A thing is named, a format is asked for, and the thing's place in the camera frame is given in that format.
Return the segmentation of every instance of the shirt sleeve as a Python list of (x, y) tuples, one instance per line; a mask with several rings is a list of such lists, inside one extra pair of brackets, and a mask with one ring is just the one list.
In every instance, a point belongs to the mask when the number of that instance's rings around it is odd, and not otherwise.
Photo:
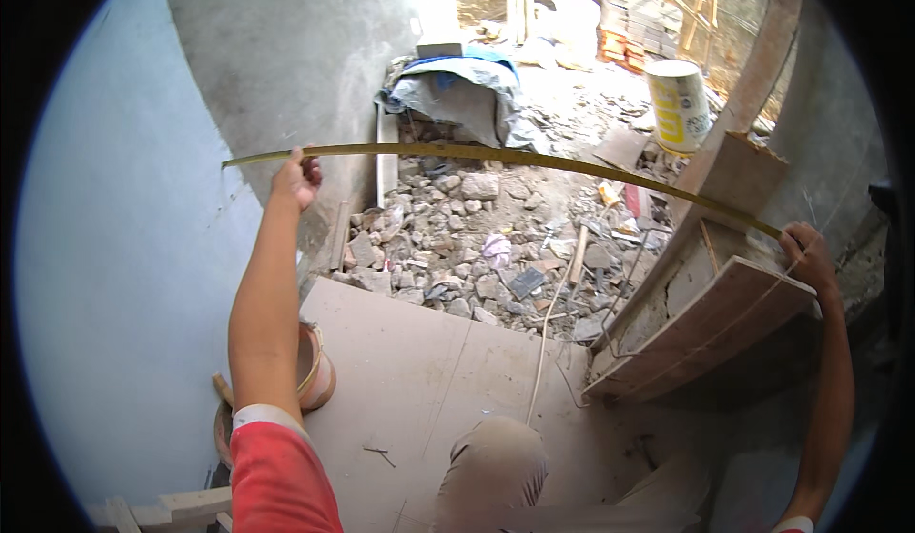
[(809, 517), (789, 517), (773, 527), (772, 533), (813, 533), (813, 522)]
[(233, 425), (235, 531), (342, 533), (324, 466), (292, 416), (253, 404), (235, 414)]

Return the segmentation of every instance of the paint bucket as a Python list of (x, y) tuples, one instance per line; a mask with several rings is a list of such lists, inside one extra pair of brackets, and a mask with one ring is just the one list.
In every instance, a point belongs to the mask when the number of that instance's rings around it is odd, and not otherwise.
[(702, 70), (683, 60), (663, 60), (645, 66), (655, 139), (664, 150), (690, 156), (712, 128)]
[(305, 412), (324, 406), (337, 388), (337, 370), (324, 352), (324, 334), (314, 322), (298, 324), (298, 405)]

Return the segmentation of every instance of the red sleeve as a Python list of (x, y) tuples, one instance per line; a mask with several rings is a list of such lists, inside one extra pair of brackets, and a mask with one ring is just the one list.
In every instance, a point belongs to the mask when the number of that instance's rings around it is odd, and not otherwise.
[(342, 533), (321, 461), (301, 436), (272, 422), (232, 434), (233, 529)]

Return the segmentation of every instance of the person's left hand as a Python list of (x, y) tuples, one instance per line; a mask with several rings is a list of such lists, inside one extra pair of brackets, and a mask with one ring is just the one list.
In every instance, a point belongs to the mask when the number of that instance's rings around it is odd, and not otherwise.
[(293, 198), (300, 211), (305, 211), (314, 201), (321, 186), (321, 167), (317, 158), (303, 161), (304, 157), (302, 147), (294, 146), (289, 159), (274, 175), (270, 190), (273, 195)]

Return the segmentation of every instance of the hand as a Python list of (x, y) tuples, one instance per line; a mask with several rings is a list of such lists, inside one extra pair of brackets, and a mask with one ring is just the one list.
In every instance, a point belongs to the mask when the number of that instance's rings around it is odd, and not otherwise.
[(321, 186), (321, 168), (317, 158), (303, 161), (304, 157), (301, 146), (293, 147), (289, 159), (274, 175), (270, 189), (272, 196), (294, 199), (299, 211), (305, 211), (317, 196), (317, 189)]
[(816, 289), (818, 297), (838, 294), (833, 258), (829, 254), (826, 239), (807, 222), (793, 221), (782, 230), (779, 245), (796, 263), (794, 275)]

